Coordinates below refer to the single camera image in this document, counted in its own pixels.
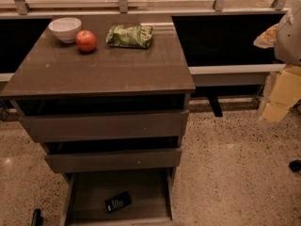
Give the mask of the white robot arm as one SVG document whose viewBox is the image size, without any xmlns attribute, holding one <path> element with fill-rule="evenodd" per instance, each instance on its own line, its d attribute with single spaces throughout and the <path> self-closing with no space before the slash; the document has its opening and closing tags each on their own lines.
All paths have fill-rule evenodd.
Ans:
<svg viewBox="0 0 301 226">
<path fill-rule="evenodd" d="M 274 127 L 301 100 L 301 0 L 280 21 L 262 32 L 253 45 L 273 48 L 275 58 L 285 67 L 272 77 L 271 91 L 261 102 L 258 125 Z"/>
</svg>

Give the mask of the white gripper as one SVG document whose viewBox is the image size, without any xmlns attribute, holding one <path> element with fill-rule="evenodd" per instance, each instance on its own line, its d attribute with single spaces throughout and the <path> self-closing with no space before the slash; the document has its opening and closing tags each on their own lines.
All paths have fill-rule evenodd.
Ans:
<svg viewBox="0 0 301 226">
<path fill-rule="evenodd" d="M 278 24 L 262 32 L 253 44 L 259 48 L 273 48 Z M 301 100 L 301 67 L 288 65 L 279 73 L 271 73 L 265 83 L 257 125 L 270 128 L 280 123 L 290 109 Z"/>
</svg>

